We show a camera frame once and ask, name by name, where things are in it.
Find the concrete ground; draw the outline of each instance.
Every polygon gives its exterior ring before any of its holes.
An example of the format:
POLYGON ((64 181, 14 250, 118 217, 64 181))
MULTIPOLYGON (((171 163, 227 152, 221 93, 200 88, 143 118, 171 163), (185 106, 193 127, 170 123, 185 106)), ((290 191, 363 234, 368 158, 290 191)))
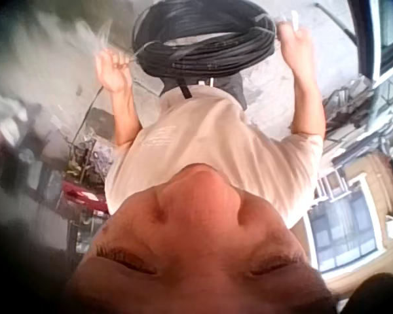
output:
MULTIPOLYGON (((316 48, 318 83, 324 96, 344 85, 358 73, 356 47, 348 37, 309 0, 255 0, 272 17, 300 14, 301 24, 312 31, 316 48)), ((319 1, 353 28, 349 7, 342 0, 319 1)), ((132 26, 136 16, 152 0, 31 0, 29 5, 8 7, 0 15, 0 94, 26 103, 42 105, 35 129, 48 142, 45 154, 60 158, 72 141, 100 85, 93 55, 104 39, 95 36, 112 21, 109 41, 130 52, 132 26)), ((280 53, 243 71, 249 121, 265 134, 281 138, 288 134, 293 116, 293 78, 280 53)), ((147 76, 132 65, 134 99, 144 126, 159 115, 159 79, 147 76)), ((94 105, 94 120, 81 130, 84 139, 99 124, 112 126, 111 104, 103 92, 94 105)))

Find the electrical wire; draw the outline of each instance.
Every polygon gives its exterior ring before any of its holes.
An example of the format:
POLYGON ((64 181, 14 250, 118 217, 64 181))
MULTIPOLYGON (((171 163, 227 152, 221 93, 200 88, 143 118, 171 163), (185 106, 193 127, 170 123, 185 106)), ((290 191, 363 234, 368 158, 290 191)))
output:
POLYGON ((132 47, 153 77, 227 77, 274 54, 276 27, 246 0, 165 0, 136 21, 132 47), (221 34, 193 44, 168 41, 221 34))

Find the glass window pane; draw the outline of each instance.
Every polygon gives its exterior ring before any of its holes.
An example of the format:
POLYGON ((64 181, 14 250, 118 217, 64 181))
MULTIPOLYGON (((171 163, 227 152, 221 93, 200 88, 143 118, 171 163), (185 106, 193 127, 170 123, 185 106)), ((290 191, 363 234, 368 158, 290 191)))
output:
POLYGON ((319 270, 327 271, 334 268, 335 260, 333 259, 333 250, 328 249, 318 253, 319 270))
POLYGON ((352 262, 353 260, 358 259, 360 256, 360 249, 356 247, 355 249, 351 249, 345 253, 336 256, 336 264, 338 266, 342 266, 352 262))
POLYGON ((381 46, 393 44, 393 0, 380 0, 381 46))
POLYGON ((361 244, 361 253, 362 255, 368 254, 370 252, 373 252, 377 249, 375 246, 375 240, 371 239, 363 244, 361 244))
POLYGON ((377 250, 361 185, 354 184, 352 190, 341 200, 319 204, 314 215, 309 215, 321 272, 356 262, 377 250))
POLYGON ((316 246, 318 248, 327 247, 330 244, 328 231, 324 230, 324 231, 318 232, 316 234, 316 240, 317 240, 316 246))

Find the nose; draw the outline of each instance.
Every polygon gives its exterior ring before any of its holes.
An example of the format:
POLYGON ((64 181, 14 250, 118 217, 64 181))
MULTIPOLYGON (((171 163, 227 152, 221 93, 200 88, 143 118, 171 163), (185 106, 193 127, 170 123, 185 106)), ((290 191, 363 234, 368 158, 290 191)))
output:
POLYGON ((162 189, 159 201, 167 223, 182 232, 207 236, 238 227, 239 193, 206 165, 181 171, 162 189))

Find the eye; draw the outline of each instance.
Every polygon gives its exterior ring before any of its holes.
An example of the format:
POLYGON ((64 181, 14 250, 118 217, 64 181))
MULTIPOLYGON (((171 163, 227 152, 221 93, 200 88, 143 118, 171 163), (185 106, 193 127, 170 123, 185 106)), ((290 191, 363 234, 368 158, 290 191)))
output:
POLYGON ((156 275, 157 270, 147 265, 140 257, 129 253, 120 248, 106 249, 105 247, 96 248, 96 256, 112 260, 118 264, 127 267, 130 270, 145 273, 147 275, 156 275))
POLYGON ((296 264, 302 261, 303 257, 297 256, 272 256, 264 259, 260 259, 259 262, 255 263, 252 267, 250 274, 253 276, 265 275, 271 273, 280 268, 284 268, 291 264, 296 264))

